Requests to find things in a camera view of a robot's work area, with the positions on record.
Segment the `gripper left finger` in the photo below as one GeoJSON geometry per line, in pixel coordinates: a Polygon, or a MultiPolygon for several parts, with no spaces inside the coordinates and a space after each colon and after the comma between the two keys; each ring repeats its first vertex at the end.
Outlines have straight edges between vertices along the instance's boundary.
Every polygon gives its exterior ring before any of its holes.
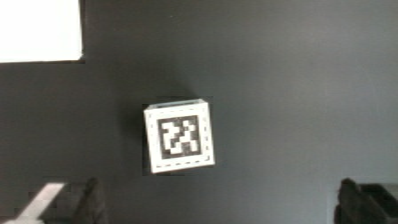
{"type": "Polygon", "coordinates": [[[11,224],[110,224],[99,180],[46,183],[11,224]]]}

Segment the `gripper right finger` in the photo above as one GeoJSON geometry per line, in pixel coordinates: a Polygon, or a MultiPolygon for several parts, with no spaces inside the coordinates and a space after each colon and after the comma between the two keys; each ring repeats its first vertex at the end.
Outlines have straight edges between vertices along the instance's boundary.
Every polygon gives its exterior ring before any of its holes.
{"type": "Polygon", "coordinates": [[[334,224],[398,224],[398,199],[380,184],[341,180],[334,224]]]}

